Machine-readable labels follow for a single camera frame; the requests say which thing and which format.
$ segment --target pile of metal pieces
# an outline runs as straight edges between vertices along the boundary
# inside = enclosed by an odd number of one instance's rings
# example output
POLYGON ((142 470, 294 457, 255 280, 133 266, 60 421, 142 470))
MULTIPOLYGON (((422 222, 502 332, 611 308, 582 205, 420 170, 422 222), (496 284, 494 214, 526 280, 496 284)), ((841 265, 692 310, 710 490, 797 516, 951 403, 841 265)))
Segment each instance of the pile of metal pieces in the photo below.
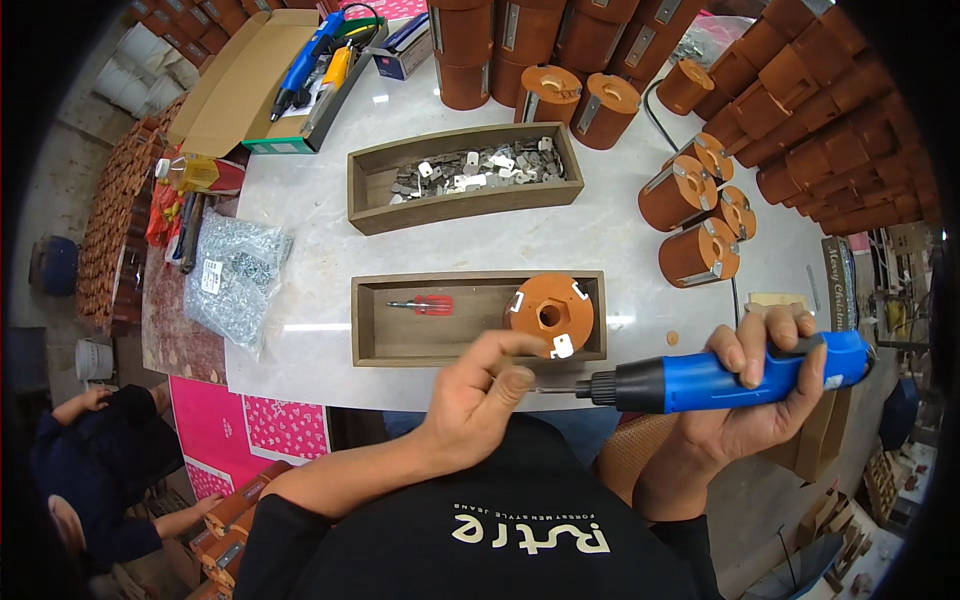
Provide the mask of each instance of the pile of metal pieces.
POLYGON ((396 173, 390 204, 489 187, 562 181, 564 162, 550 137, 427 156, 396 173))

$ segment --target white table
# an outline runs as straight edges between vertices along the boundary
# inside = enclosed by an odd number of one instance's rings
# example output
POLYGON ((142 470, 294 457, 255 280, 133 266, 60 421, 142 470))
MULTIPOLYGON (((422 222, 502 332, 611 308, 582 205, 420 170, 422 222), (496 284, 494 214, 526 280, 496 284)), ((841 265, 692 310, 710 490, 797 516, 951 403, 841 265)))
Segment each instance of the white table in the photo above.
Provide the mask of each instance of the white table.
MULTIPOLYGON (((650 96, 677 143, 700 130, 650 96)), ((682 290, 660 273, 657 251, 667 237, 648 226, 636 195, 673 154, 641 109, 616 146, 591 150, 574 140, 586 186, 570 206, 446 221, 366 237, 347 221, 347 153, 405 137, 494 123, 514 110, 491 99, 461 112, 439 98, 432 60, 406 82, 361 74, 315 156, 253 156, 237 217, 284 226, 296 236, 282 286, 266 320, 259 361, 227 343, 232 392, 353 408, 426 410, 438 369, 355 368, 350 353, 350 278, 438 271, 602 270, 606 278, 608 360, 570 363, 542 383, 570 383, 591 372, 662 354, 699 351, 719 324, 733 325, 731 284, 682 290), (680 342, 670 347, 666 334, 680 342)), ((741 306, 750 292, 813 298, 813 269, 829 329, 828 281, 820 228, 796 211, 770 206, 756 189, 756 169, 737 169, 733 183, 752 202, 757 234, 741 245, 736 276, 741 306)), ((583 408, 573 396, 528 395, 520 410, 583 408)))

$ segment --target blue barrel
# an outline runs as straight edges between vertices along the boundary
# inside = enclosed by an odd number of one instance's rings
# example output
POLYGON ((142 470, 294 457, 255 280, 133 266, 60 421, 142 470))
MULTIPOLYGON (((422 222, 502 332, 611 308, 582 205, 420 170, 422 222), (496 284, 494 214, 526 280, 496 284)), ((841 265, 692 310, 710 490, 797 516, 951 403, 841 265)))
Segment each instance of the blue barrel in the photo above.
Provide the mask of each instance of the blue barrel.
POLYGON ((72 240, 58 235, 36 242, 30 257, 30 285, 46 296, 73 296, 79 254, 72 240))

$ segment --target empty wooden tray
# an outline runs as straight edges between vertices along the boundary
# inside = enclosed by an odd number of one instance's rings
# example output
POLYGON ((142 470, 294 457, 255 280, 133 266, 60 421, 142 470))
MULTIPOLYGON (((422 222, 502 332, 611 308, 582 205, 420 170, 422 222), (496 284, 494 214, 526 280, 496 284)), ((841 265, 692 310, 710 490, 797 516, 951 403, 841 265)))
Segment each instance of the empty wooden tray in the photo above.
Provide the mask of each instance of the empty wooden tray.
MULTIPOLYGON (((517 288, 545 271, 465 271, 354 277, 351 308, 354 367, 441 367, 454 362, 481 333, 503 328, 503 312, 517 288), (387 302, 417 295, 453 298, 450 316, 418 315, 387 302)), ((593 302, 593 331, 567 359, 517 359, 536 365, 607 358, 607 302, 602 271, 561 271, 593 302)))
POLYGON ((584 188, 573 146, 560 122, 488 125, 430 133, 351 152, 347 156, 347 218, 364 235, 493 212, 571 204, 584 188), (524 183, 390 204, 398 169, 427 156, 550 137, 566 180, 524 183))

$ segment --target blue electric screwdriver in box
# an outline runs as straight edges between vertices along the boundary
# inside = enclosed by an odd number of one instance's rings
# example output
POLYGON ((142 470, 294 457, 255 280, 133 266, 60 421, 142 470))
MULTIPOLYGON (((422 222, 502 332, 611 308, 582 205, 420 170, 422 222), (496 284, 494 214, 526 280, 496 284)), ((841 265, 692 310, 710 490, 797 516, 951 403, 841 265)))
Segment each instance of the blue electric screwdriver in box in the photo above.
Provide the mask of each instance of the blue electric screwdriver in box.
POLYGON ((599 406, 647 414, 680 413, 766 404, 786 398, 797 385, 800 365, 820 344, 827 344, 824 389, 851 386, 867 375, 876 360, 856 331, 818 333, 801 338, 792 350, 767 345, 763 380, 749 390, 739 375, 727 371, 713 352, 661 356, 601 371, 575 387, 537 388, 541 394, 576 394, 599 406))
POLYGON ((274 108, 270 111, 270 120, 272 122, 275 122, 283 116, 283 112, 290 107, 294 96, 297 95, 297 92, 303 87, 303 84, 306 83, 306 78, 310 76, 313 67, 317 66, 317 60, 320 59, 320 55, 330 47, 337 30, 344 24, 344 20, 346 19, 344 11, 348 8, 350 7, 328 14, 314 35, 310 37, 310 40, 307 41, 303 49, 300 50, 300 54, 297 55, 294 63, 290 65, 287 76, 283 78, 283 83, 280 84, 280 90, 276 93, 274 108))

